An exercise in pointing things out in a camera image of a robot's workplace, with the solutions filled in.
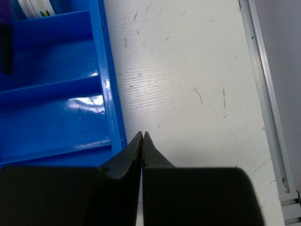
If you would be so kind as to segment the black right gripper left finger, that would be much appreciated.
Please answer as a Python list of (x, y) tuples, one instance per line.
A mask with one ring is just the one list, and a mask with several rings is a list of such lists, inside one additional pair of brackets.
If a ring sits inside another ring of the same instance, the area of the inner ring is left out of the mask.
[(133, 226), (143, 135), (99, 167), (6, 166), (0, 171), (3, 226)]

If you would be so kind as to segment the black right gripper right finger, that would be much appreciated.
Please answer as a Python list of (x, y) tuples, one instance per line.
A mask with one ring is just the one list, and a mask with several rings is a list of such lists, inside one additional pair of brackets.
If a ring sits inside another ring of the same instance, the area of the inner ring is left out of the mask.
[(240, 168), (179, 168), (143, 138), (146, 226), (262, 226), (252, 183)]

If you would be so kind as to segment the purple cap black highlighter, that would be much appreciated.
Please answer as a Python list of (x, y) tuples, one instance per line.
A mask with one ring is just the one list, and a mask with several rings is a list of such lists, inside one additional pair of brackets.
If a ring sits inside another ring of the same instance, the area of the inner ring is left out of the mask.
[(0, 71), (13, 73), (13, 17), (9, 0), (0, 1)]

